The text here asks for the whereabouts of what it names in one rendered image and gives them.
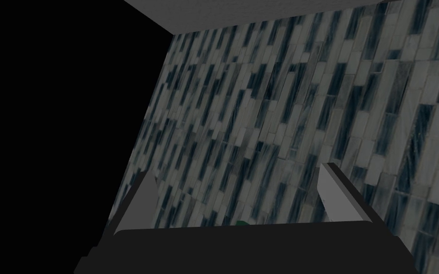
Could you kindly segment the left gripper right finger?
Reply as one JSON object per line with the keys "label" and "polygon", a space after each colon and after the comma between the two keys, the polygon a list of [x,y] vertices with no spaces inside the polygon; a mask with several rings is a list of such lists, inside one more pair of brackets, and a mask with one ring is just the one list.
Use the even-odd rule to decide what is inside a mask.
{"label": "left gripper right finger", "polygon": [[322,163],[317,191],[331,222],[372,222],[359,191],[335,163]]}

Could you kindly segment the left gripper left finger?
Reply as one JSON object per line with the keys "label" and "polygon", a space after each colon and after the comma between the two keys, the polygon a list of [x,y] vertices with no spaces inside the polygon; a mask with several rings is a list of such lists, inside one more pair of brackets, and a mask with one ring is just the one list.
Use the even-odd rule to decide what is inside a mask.
{"label": "left gripper left finger", "polygon": [[152,171],[141,172],[124,195],[105,235],[122,230],[149,229],[158,203],[158,187]]}

